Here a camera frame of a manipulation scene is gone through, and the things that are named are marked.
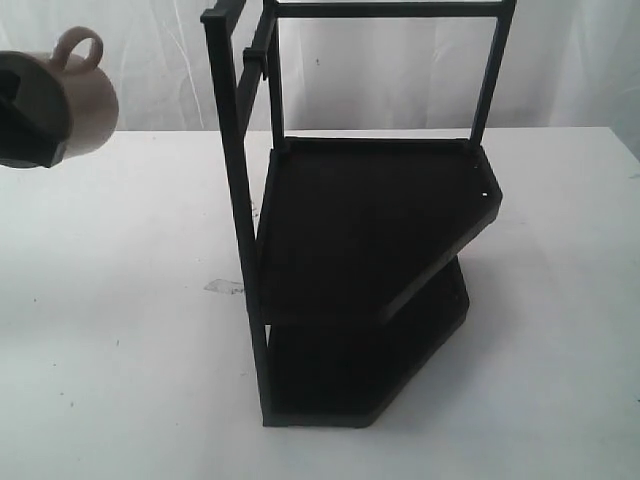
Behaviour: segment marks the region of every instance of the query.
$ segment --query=pentagonal shelf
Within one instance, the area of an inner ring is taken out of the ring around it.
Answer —
[[[272,155],[259,230],[266,324],[386,324],[502,200],[468,140],[289,138],[287,147]]]
[[[366,427],[462,324],[457,258],[382,327],[271,328],[268,426]]]

